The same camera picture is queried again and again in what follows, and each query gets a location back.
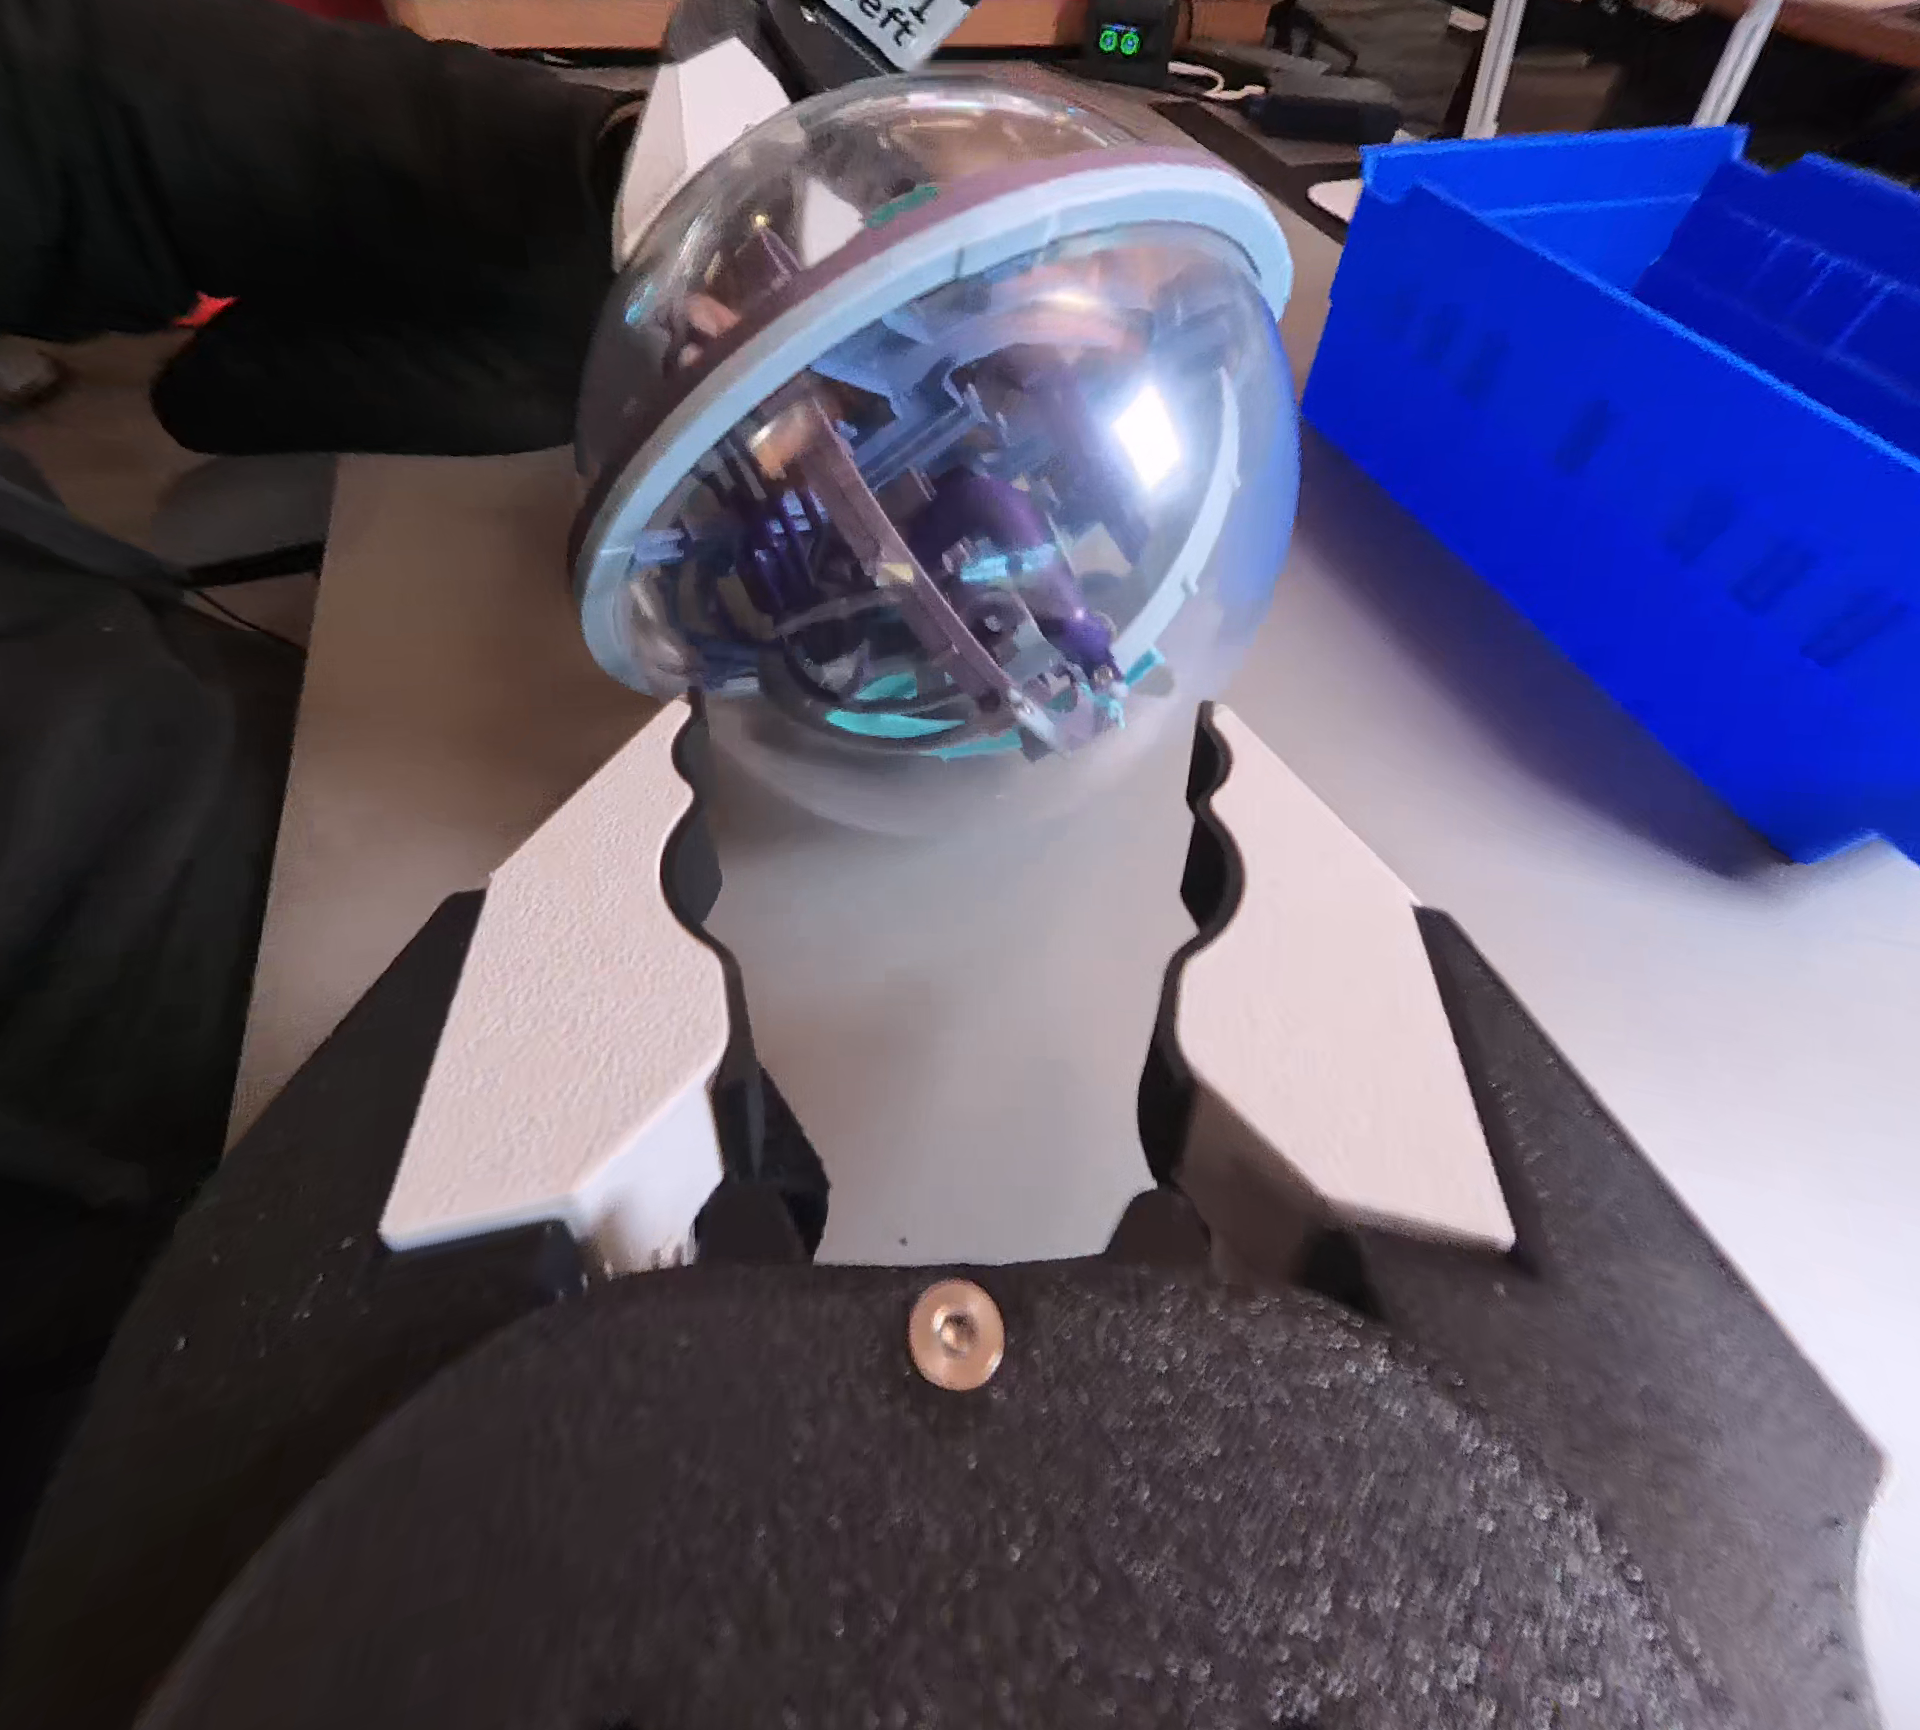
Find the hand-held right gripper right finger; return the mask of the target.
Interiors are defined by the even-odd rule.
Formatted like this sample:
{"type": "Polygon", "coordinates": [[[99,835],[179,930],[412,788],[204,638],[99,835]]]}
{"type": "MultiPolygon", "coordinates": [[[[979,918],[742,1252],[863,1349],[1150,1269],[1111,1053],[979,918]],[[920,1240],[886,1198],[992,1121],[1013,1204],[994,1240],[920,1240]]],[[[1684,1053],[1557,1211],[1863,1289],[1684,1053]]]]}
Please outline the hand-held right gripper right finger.
{"type": "Polygon", "coordinates": [[[1188,752],[1188,850],[1139,1090],[1150,1175],[1231,1272],[1303,1281],[1379,1228],[1515,1247],[1416,891],[1220,702],[1188,752]]]}

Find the person's left forearm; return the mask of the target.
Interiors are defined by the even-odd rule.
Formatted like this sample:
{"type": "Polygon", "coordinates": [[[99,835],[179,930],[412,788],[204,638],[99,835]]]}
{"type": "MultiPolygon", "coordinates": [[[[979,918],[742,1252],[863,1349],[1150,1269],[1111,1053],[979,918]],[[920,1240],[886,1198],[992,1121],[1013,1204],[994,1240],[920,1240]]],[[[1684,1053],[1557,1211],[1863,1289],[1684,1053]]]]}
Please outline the person's left forearm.
{"type": "Polygon", "coordinates": [[[276,0],[0,0],[0,326],[155,333],[200,455],[571,438],[637,95],[276,0]]]}

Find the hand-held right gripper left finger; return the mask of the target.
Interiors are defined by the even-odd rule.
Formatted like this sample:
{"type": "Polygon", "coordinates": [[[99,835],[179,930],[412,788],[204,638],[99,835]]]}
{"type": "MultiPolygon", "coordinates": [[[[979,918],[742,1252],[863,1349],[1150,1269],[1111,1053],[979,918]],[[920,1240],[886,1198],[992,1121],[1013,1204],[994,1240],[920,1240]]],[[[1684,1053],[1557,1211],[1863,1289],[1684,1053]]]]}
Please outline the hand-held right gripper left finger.
{"type": "Polygon", "coordinates": [[[561,1226],[630,1279],[695,1263],[723,1184],[820,1252],[827,1169],[704,930],[704,778],[704,711],[678,696],[490,869],[379,1214],[392,1252],[561,1226]]]}

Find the blue plastic bin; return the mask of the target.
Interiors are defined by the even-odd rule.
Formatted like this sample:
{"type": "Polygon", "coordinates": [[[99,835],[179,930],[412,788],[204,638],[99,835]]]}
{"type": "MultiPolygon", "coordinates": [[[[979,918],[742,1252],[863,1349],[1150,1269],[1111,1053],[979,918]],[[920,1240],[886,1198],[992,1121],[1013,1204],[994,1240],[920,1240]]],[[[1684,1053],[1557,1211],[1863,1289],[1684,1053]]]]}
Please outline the blue plastic bin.
{"type": "Polygon", "coordinates": [[[1920,850],[1920,200],[1747,130],[1363,150],[1305,423],[1779,856],[1920,850]]]}

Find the clear maze ball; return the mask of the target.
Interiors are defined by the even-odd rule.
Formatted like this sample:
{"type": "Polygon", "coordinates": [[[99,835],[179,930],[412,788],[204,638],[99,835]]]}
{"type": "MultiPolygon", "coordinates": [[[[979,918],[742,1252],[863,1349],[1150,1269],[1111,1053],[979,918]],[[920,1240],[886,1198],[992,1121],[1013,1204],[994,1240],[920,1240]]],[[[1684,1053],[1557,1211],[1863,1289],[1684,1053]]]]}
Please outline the clear maze ball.
{"type": "Polygon", "coordinates": [[[596,669],[832,766],[1048,763],[1210,696],[1299,510],[1266,192],[952,72],[695,155],[691,81],[642,111],[571,423],[596,669]]]}

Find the small black device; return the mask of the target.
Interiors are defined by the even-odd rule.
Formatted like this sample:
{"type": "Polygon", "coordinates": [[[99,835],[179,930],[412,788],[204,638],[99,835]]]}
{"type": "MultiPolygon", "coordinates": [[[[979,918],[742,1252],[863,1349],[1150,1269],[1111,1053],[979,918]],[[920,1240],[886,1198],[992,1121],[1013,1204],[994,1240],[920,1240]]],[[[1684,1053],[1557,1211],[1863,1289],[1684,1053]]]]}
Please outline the small black device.
{"type": "Polygon", "coordinates": [[[1081,72],[1105,83],[1166,87],[1184,0],[1085,0],[1081,72]]]}

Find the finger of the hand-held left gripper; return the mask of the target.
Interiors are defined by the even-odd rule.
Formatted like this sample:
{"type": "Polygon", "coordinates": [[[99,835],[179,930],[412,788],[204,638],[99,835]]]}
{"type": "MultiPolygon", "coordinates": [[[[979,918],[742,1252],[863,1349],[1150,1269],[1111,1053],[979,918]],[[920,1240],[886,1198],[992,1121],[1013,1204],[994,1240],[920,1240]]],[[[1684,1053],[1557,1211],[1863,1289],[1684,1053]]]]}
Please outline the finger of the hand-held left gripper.
{"type": "Polygon", "coordinates": [[[768,66],[742,36],[663,66],[637,111],[607,223],[607,258],[630,263],[663,206],[733,142],[790,107],[768,66]]]}

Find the person's black printed jacket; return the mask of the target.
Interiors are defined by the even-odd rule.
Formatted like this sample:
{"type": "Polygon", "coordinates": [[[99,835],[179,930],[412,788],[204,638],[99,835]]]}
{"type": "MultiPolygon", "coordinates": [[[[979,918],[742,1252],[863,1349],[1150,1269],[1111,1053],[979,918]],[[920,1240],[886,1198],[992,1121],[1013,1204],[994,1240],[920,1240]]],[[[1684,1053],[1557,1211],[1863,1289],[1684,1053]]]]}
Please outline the person's black printed jacket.
{"type": "Polygon", "coordinates": [[[133,1289],[228,1124],[301,650],[63,506],[3,446],[3,1604],[133,1289]]]}

